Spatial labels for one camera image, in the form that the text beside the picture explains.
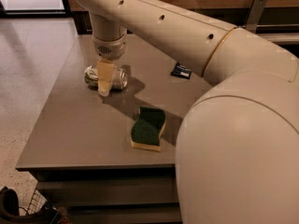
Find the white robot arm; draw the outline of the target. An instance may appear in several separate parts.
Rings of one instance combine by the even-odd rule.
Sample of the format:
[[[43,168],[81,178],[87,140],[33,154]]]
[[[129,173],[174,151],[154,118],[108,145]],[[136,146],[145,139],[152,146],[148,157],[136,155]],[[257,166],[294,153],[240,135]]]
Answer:
[[[184,224],[299,224],[298,61],[230,23],[158,0],[77,0],[97,43],[124,27],[210,85],[176,144]]]

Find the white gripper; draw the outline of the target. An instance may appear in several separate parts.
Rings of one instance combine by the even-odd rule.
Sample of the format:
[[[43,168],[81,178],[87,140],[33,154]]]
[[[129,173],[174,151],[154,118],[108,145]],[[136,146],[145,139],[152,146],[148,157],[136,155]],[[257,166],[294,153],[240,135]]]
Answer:
[[[111,60],[118,60],[126,50],[126,35],[118,39],[105,41],[93,35],[95,52],[102,58],[97,62],[98,92],[101,96],[109,96],[112,87],[112,77],[115,64]]]

